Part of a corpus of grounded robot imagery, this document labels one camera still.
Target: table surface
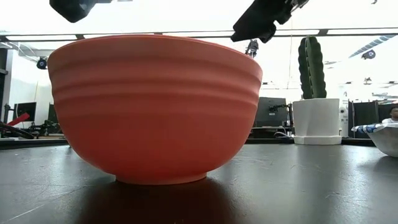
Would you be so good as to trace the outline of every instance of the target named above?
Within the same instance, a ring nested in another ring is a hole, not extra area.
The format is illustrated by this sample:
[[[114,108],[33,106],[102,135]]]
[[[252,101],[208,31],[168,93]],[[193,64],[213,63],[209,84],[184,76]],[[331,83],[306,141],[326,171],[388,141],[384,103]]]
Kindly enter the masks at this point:
[[[398,159],[374,147],[246,145],[207,179],[136,186],[67,146],[0,151],[0,223],[397,223]]]

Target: ridged bowl exterior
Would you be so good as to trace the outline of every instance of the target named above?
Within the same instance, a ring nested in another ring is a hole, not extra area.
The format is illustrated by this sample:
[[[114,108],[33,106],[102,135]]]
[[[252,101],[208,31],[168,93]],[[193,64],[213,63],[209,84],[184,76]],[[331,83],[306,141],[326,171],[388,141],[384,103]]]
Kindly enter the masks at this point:
[[[48,66],[76,153],[138,184],[188,182],[228,162],[249,135],[262,79],[240,52],[163,35],[80,40]]]

